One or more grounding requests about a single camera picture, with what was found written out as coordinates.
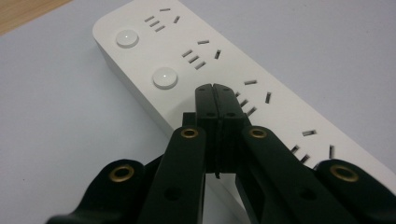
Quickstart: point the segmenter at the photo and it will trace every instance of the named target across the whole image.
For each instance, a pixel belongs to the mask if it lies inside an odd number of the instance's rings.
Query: socket slot
[[[197,59],[199,59],[199,56],[195,55],[193,58],[189,59],[189,63],[193,63],[193,62],[197,61]]]
[[[256,108],[255,106],[253,106],[253,107],[247,112],[247,116],[250,117],[250,115],[252,115],[256,110],[257,110],[257,108]]]
[[[253,84],[257,84],[257,80],[250,80],[250,81],[245,81],[245,85],[253,85]]]
[[[293,148],[290,150],[290,152],[294,154],[294,153],[296,153],[296,152],[298,151],[298,149],[300,149],[300,147],[296,145],[295,147],[293,147]]]
[[[329,159],[334,159],[334,146],[330,145],[329,147]]]
[[[154,16],[150,16],[147,19],[145,19],[145,22],[151,21],[152,19],[154,19]]]
[[[221,54],[221,50],[218,49],[218,51],[216,51],[216,54],[215,54],[215,59],[218,59],[220,54]]]
[[[309,136],[309,135],[314,135],[314,134],[317,134],[317,131],[316,131],[316,130],[311,130],[311,131],[303,132],[303,136],[304,136],[304,137]]]
[[[301,158],[300,162],[301,162],[302,164],[304,164],[304,163],[306,163],[306,161],[309,160],[309,158],[311,158],[311,157],[310,157],[308,154],[305,154],[305,156],[303,156],[303,157]]]
[[[154,23],[150,24],[149,27],[153,27],[153,26],[157,25],[158,23],[160,23],[160,21],[155,21]]]
[[[195,69],[198,70],[198,69],[202,68],[205,64],[206,64],[206,62],[201,62],[195,66]]]
[[[182,54],[181,56],[183,56],[183,58],[187,57],[189,54],[192,53],[192,49],[187,50],[184,54]]]
[[[244,107],[244,105],[246,105],[247,103],[248,103],[248,100],[242,101],[242,103],[240,104],[240,105],[241,105],[241,108]]]
[[[155,29],[155,32],[159,32],[159,31],[161,31],[161,29],[163,29],[163,28],[165,28],[164,25],[162,25],[162,26],[158,27],[157,29]]]
[[[209,40],[201,40],[201,41],[198,41],[197,43],[198,43],[198,45],[208,44]]]
[[[271,100],[271,92],[267,92],[267,96],[265,97],[265,103],[266,104],[269,104],[270,103],[270,100]]]
[[[177,23],[178,20],[180,20],[180,17],[179,17],[179,16],[176,16],[176,17],[175,17],[175,20],[174,20],[174,23]]]

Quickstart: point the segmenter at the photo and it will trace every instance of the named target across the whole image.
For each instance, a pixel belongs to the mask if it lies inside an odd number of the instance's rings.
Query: white power strip
[[[236,92],[252,124],[271,129],[306,166],[350,161],[396,192],[392,171],[178,1],[134,0],[100,19],[93,36],[168,136],[194,111],[194,90],[219,83]],[[221,177],[207,183],[246,221],[233,176]]]

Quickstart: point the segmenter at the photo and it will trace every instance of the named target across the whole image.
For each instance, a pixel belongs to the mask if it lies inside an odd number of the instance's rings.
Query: power strip
[[[194,90],[232,88],[255,125],[271,129],[301,162],[350,161],[393,192],[396,176],[216,30],[176,0],[134,0],[100,19],[93,36],[112,71],[170,136]],[[232,175],[208,185],[242,220],[246,213]]]

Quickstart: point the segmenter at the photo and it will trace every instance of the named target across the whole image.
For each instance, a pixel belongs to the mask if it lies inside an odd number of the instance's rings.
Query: round button
[[[139,36],[133,30],[123,30],[117,34],[117,44],[123,49],[130,49],[139,42]]]
[[[162,67],[152,75],[154,85],[161,90],[169,90],[177,84],[177,73],[169,67]]]

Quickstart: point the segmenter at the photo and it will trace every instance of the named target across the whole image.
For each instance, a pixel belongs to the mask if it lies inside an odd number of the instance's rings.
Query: outlet
[[[138,35],[130,48],[117,44],[125,30]],[[396,192],[392,171],[178,1],[134,0],[100,19],[93,36],[109,67],[168,136],[184,112],[195,110],[194,90],[219,83],[233,89],[252,124],[271,129],[304,165],[350,161]],[[153,78],[162,70],[172,76]],[[206,183],[246,222],[233,178],[209,175]]]

